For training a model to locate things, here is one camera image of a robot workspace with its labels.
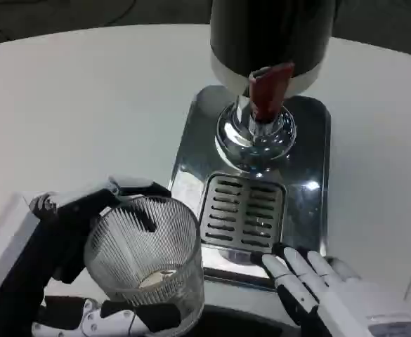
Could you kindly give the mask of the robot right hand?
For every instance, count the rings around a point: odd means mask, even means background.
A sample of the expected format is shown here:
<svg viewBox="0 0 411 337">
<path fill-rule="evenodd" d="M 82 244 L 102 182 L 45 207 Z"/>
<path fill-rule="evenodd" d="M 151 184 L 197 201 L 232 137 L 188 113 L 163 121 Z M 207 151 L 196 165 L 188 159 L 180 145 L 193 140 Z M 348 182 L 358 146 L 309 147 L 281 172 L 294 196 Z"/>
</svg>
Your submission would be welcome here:
<svg viewBox="0 0 411 337">
<path fill-rule="evenodd" d="M 251 261 L 267 272 L 301 336 L 411 336 L 405 301 L 338 258 L 277 243 Z"/>
</svg>

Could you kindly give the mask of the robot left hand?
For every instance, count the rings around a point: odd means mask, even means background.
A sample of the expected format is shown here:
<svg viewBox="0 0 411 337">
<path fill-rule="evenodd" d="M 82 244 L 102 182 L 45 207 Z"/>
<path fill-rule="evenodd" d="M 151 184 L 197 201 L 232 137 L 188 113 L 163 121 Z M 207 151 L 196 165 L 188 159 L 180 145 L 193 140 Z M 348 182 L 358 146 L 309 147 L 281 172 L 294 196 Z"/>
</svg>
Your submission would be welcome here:
<svg viewBox="0 0 411 337">
<path fill-rule="evenodd" d="M 128 197 L 169 197 L 158 183 L 110 177 L 75 192 L 15 194 L 0 215 L 0 336 L 148 336 L 176 328 L 172 304 L 135 307 L 92 298 L 46 296 L 50 280 L 84 269 L 92 222 Z"/>
</svg>

